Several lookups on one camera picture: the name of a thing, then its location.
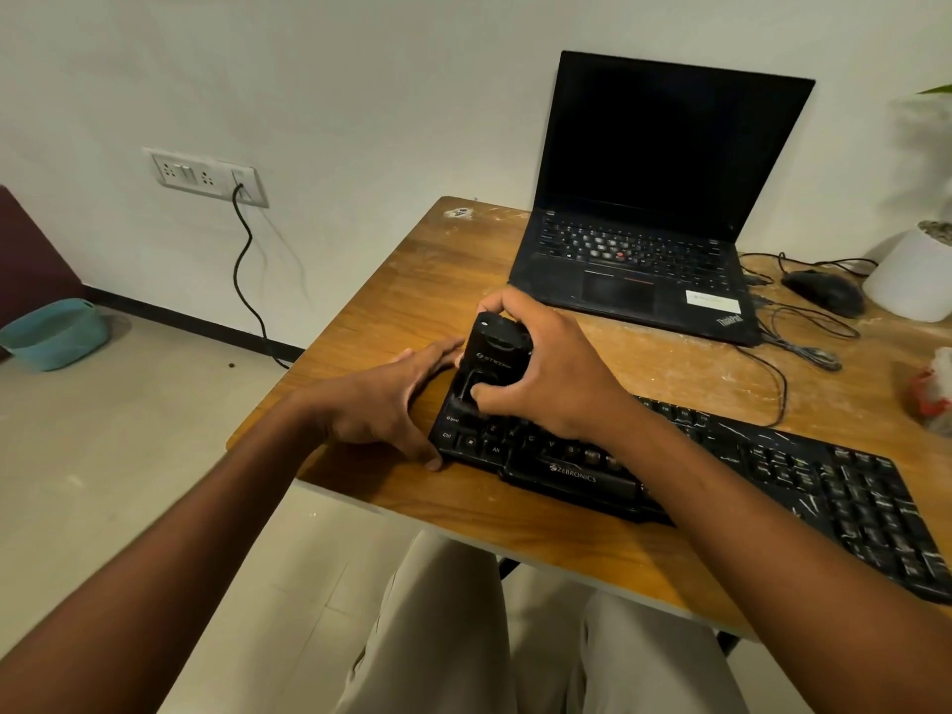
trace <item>electrical outlet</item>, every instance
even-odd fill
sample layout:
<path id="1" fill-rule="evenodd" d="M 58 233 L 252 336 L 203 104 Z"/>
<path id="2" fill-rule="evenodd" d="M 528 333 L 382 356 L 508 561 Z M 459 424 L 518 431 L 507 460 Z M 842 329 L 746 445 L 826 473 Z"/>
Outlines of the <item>electrical outlet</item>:
<path id="1" fill-rule="evenodd" d="M 238 200 L 248 205 L 268 207 L 265 190 L 253 167 L 153 147 L 143 147 L 142 150 L 149 158 L 153 177 L 165 187 L 230 201 L 240 183 L 242 189 L 238 192 Z"/>

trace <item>person's right arm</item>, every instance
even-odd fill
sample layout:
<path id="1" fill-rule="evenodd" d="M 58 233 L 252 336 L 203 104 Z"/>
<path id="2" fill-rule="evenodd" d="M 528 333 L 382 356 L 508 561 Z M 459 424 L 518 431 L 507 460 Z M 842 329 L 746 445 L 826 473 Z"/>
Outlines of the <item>person's right arm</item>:
<path id="1" fill-rule="evenodd" d="M 529 329 L 519 383 L 478 383 L 488 414 L 609 451 L 651 490 L 818 712 L 952 712 L 952 622 L 792 516 L 632 398 L 571 316 L 514 288 L 481 310 Z"/>

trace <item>blue plastic tub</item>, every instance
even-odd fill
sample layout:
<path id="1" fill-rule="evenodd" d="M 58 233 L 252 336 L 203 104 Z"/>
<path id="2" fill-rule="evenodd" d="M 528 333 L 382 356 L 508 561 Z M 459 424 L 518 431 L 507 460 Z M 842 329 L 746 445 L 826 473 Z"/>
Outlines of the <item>blue plastic tub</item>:
<path id="1" fill-rule="evenodd" d="M 0 346 L 39 370 L 69 365 L 109 339 L 106 321 L 81 298 L 56 300 L 0 328 Z"/>

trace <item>white sticker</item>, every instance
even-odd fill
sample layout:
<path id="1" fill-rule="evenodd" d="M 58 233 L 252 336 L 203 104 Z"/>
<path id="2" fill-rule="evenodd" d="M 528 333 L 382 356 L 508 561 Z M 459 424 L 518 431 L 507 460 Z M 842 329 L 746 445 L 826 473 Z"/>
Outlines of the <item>white sticker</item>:
<path id="1" fill-rule="evenodd" d="M 691 305 L 702 305 L 705 308 L 725 310 L 728 313 L 741 312 L 741 304 L 733 298 L 721 298 L 719 295 L 699 293 L 696 290 L 686 290 L 684 292 L 687 295 L 687 302 Z"/>

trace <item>table top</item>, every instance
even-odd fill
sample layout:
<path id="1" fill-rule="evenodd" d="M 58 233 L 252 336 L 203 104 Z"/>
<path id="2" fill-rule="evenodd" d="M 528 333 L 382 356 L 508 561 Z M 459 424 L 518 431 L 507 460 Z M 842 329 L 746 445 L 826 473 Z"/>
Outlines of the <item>table top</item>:
<path id="1" fill-rule="evenodd" d="M 471 214 L 455 217 L 461 207 Z M 248 415 L 229 446 L 295 388 L 386 362 L 407 347 L 468 335 L 477 302 L 506 283 L 528 219 L 521 210 L 441 198 Z M 768 258 L 747 258 L 744 264 L 776 272 Z M 803 303 L 779 285 L 757 291 Z M 630 392 L 754 423 L 776 416 L 772 374 L 733 347 L 574 315 Z M 922 428 L 906 392 L 933 351 L 952 346 L 952 325 L 913 323 L 872 303 L 855 325 L 863 337 L 841 341 L 792 316 L 781 319 L 780 331 L 792 340 L 835 352 L 843 363 L 839 373 L 820 371 L 775 347 L 757 349 L 789 380 L 787 415 L 778 430 L 895 461 L 948 558 L 952 441 Z M 438 376 L 412 407 L 411 417 L 423 431 L 435 420 L 451 377 L 450 371 Z M 326 446 L 308 459 L 299 478 L 514 559 L 558 567 L 600 588 L 751 635 L 741 612 L 677 529 L 632 524 L 565 504 L 458 463 L 431 473 L 384 445 Z"/>

